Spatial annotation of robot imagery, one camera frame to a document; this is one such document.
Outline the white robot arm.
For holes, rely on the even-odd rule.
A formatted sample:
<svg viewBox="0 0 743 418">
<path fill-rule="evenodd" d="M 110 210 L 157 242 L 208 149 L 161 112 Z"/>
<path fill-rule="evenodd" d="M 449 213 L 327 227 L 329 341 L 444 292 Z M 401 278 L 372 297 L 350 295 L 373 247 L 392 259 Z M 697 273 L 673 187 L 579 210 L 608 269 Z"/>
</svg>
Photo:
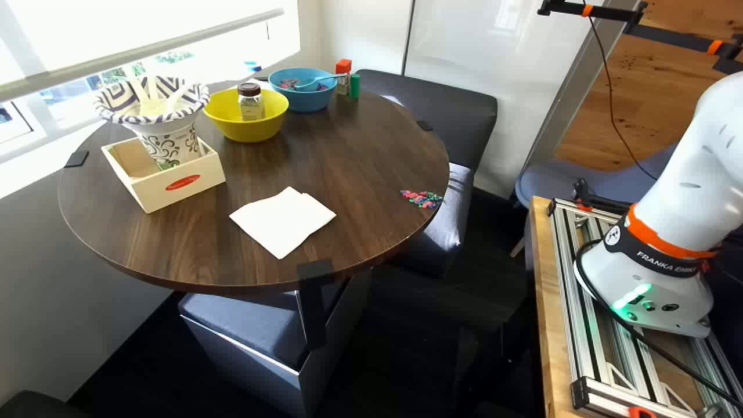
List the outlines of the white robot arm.
<svg viewBox="0 0 743 418">
<path fill-rule="evenodd" d="M 707 336 L 700 264 L 743 225 L 743 75 L 707 86 L 651 191 L 575 254 L 579 283 L 623 321 Z"/>
</svg>

